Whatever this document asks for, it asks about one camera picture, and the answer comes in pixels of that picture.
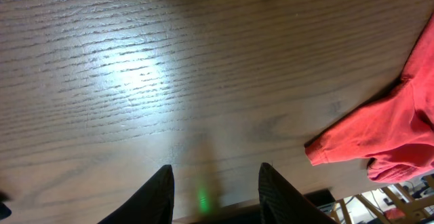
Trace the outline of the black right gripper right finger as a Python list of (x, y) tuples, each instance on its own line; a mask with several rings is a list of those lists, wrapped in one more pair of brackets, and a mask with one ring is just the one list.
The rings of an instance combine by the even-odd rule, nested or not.
[(262, 224), (336, 224), (269, 163), (261, 163), (258, 192)]

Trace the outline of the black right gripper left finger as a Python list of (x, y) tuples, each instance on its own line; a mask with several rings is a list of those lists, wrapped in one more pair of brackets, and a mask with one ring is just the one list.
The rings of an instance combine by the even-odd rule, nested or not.
[(174, 175), (172, 166), (166, 164), (98, 224), (171, 224), (173, 211)]

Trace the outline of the black t-shirt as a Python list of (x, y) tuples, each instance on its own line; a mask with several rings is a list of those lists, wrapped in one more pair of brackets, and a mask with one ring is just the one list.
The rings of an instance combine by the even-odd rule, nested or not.
[(0, 193), (0, 220), (4, 220), (6, 218), (8, 218), (11, 214), (12, 211), (5, 205), (5, 202), (9, 200), (9, 197), (1, 192)]

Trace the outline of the red t-shirt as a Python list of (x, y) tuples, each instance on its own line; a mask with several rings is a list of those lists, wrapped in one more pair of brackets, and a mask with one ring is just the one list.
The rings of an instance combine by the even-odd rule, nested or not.
[(314, 166), (370, 159), (368, 178), (378, 183), (407, 181), (433, 170), (432, 20), (391, 92), (324, 131), (305, 153)]

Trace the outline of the wooden chair frame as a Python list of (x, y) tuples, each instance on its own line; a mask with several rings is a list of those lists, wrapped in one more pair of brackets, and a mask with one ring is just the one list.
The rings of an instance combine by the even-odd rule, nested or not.
[(433, 224), (433, 175), (338, 200), (328, 214), (336, 223)]

